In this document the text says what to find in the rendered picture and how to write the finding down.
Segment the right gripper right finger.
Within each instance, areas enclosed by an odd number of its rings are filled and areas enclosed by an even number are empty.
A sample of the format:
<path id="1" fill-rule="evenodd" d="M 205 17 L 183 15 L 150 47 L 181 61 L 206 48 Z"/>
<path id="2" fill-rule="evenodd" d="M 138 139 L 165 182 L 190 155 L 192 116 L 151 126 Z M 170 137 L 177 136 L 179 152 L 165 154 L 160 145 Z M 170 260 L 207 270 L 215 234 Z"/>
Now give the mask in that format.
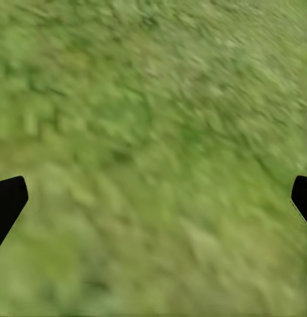
<path id="1" fill-rule="evenodd" d="M 307 221 L 307 177 L 297 176 L 292 189 L 292 200 Z"/>

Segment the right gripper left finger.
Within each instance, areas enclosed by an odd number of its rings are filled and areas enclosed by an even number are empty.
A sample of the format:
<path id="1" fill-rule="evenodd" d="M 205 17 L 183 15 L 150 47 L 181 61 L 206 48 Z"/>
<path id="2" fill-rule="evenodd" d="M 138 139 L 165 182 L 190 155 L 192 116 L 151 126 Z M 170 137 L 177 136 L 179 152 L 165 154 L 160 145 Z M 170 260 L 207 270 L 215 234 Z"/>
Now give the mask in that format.
<path id="1" fill-rule="evenodd" d="M 0 181 L 0 245 L 28 201 L 22 176 Z"/>

